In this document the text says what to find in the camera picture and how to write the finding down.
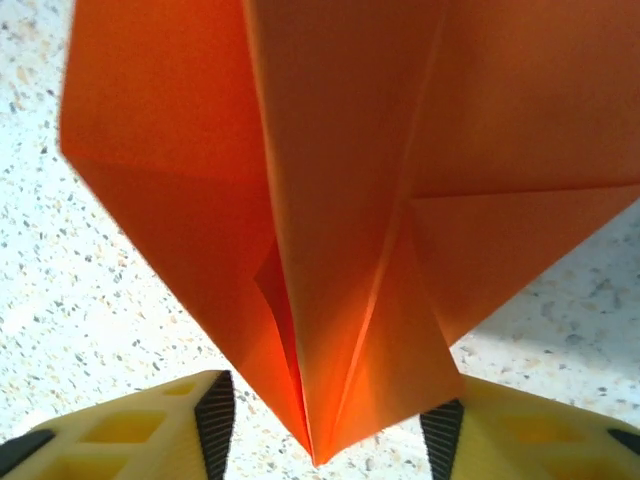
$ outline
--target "orange origami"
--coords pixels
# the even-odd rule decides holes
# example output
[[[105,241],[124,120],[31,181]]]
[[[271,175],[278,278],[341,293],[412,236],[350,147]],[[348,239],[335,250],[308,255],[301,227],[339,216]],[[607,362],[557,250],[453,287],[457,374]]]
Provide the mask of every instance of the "orange origami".
[[[78,0],[62,149],[315,463],[640,196],[640,3]]]

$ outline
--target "black rubber edge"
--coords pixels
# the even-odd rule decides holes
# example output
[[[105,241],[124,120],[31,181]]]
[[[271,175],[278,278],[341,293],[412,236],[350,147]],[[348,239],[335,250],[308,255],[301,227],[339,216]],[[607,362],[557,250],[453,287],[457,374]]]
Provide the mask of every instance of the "black rubber edge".
[[[433,480],[450,480],[458,449],[464,406],[458,400],[420,415]]]
[[[34,430],[0,445],[0,478],[27,460],[55,436],[52,430]]]
[[[624,445],[640,457],[640,435],[626,432],[619,428],[610,428],[607,430],[607,433],[617,440],[618,443]]]
[[[222,480],[235,419],[231,372],[220,373],[194,411],[207,479]]]

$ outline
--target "white speckled surface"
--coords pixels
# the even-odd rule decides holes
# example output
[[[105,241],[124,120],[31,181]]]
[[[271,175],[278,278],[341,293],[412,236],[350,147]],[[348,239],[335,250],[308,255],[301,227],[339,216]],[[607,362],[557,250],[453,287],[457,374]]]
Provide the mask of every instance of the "white speckled surface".
[[[0,441],[228,364],[61,159],[69,0],[0,0]],[[461,369],[640,426],[640,203],[454,347]],[[230,479],[429,478],[417,420],[315,470],[242,382]]]

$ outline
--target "square hole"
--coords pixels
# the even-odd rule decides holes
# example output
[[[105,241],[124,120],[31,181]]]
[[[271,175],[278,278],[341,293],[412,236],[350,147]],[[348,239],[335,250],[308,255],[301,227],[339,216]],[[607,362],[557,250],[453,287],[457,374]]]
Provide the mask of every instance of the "square hole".
[[[104,418],[85,435],[89,443],[144,443],[166,418],[164,412],[131,410]]]
[[[518,441],[525,444],[579,442],[584,438],[559,419],[545,415],[512,415],[503,417],[502,422]]]
[[[179,385],[176,385],[175,387],[165,390],[162,393],[164,393],[165,395],[176,395],[176,396],[187,395],[191,393],[191,391],[194,389],[195,386],[196,386],[195,383],[181,383]]]
[[[35,480],[112,480],[127,460],[121,455],[70,455],[58,458]]]
[[[558,458],[545,464],[553,480],[632,480],[608,459]]]

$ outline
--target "granite surface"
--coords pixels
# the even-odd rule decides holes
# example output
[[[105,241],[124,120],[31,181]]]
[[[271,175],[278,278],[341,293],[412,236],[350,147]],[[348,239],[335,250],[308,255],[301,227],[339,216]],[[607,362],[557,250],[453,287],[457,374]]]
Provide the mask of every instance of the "granite surface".
[[[228,367],[60,156],[70,9],[69,0],[0,0],[0,440]],[[640,203],[453,352],[466,373],[640,426]],[[316,470],[236,383],[231,479],[429,478],[417,419]]]

